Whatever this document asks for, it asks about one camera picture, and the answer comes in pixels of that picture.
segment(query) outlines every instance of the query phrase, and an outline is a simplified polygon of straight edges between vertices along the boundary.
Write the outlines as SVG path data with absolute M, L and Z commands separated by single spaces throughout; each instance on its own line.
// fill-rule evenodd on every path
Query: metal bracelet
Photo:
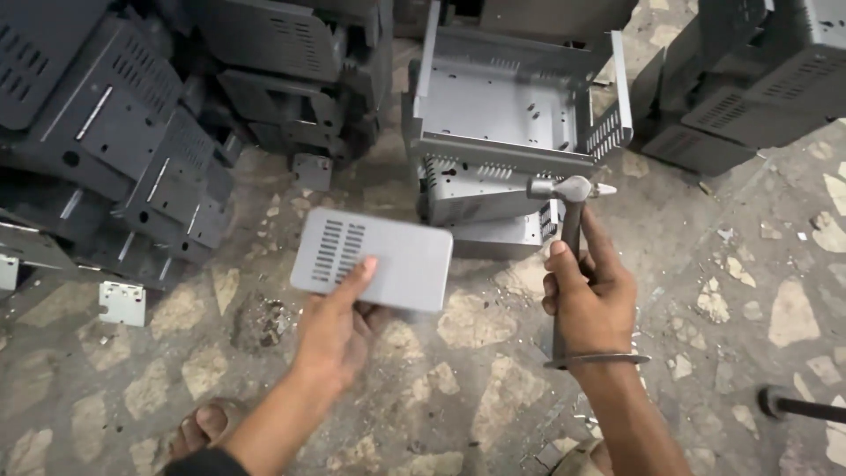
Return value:
M 584 356 L 572 356 L 556 359 L 544 364 L 546 368 L 556 368 L 558 370 L 567 370 L 570 365 L 580 363 L 609 363 L 609 362 L 629 362 L 635 365 L 647 363 L 652 360 L 652 357 L 641 356 L 638 354 L 590 354 Z

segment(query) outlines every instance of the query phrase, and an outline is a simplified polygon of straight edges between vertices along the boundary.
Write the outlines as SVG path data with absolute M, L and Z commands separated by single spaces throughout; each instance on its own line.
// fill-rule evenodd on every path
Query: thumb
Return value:
M 561 294 L 589 289 L 576 256 L 563 241 L 554 241 L 549 246 L 549 259 L 544 266 L 555 274 Z
M 339 309 L 352 307 L 355 301 L 361 296 L 373 279 L 376 271 L 376 257 L 366 257 L 364 261 L 355 265 L 352 271 L 347 274 L 341 284 L 332 291 L 327 300 L 331 305 Z

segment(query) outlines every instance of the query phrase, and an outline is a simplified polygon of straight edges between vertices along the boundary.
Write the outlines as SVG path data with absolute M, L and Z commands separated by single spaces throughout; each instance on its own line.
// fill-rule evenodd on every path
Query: stained floor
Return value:
M 625 31 L 629 80 L 695 7 L 641 2 Z M 394 49 L 398 96 L 419 47 Z M 282 159 L 246 152 L 227 240 L 176 291 L 151 297 L 143 329 L 100 323 L 96 283 L 58 274 L 0 303 L 5 474 L 152 475 L 198 401 L 260 399 L 293 356 L 303 295 L 288 275 L 308 210 L 415 219 L 398 123 L 396 106 L 392 129 L 328 193 L 299 190 Z M 593 206 L 640 287 L 633 341 L 653 356 L 643 382 L 695 472 L 846 474 L 843 426 L 771 423 L 754 399 L 771 383 L 846 406 L 846 124 L 762 151 L 708 180 L 710 193 L 632 153 L 600 179 L 619 194 Z M 569 375 L 541 368 L 542 261 L 455 260 L 445 311 L 387 330 L 288 474 L 544 474 L 536 456 L 548 444 L 566 451 L 599 434 Z

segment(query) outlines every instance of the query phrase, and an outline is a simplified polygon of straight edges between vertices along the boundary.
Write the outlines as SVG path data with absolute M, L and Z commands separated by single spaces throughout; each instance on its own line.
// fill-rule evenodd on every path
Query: stack of metal casings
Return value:
M 390 102 L 391 0 L 189 0 L 235 110 L 269 152 L 343 166 Z
M 708 0 L 632 85 L 633 147 L 705 175 L 846 116 L 846 3 Z
M 183 105 L 161 20 L 111 5 L 0 6 L 0 254 L 168 289 L 220 244 L 237 153 Z
M 419 209 L 453 232 L 456 257 L 526 257 L 556 233 L 560 205 L 529 199 L 529 179 L 590 177 L 631 139 L 622 37 L 559 46 L 439 27 L 439 10 L 402 103 Z M 611 58 L 618 100 L 595 117 L 591 85 Z

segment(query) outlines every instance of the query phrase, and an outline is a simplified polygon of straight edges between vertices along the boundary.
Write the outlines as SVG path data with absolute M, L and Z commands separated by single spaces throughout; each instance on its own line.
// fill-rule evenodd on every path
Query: hand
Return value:
M 367 257 L 328 296 L 312 295 L 299 321 L 293 371 L 314 377 L 332 398 L 347 390 L 364 367 L 381 307 L 356 303 L 376 271 Z
M 588 249 L 581 263 L 563 241 L 549 247 L 544 311 L 558 320 L 567 353 L 631 353 L 637 286 L 588 207 L 582 213 Z

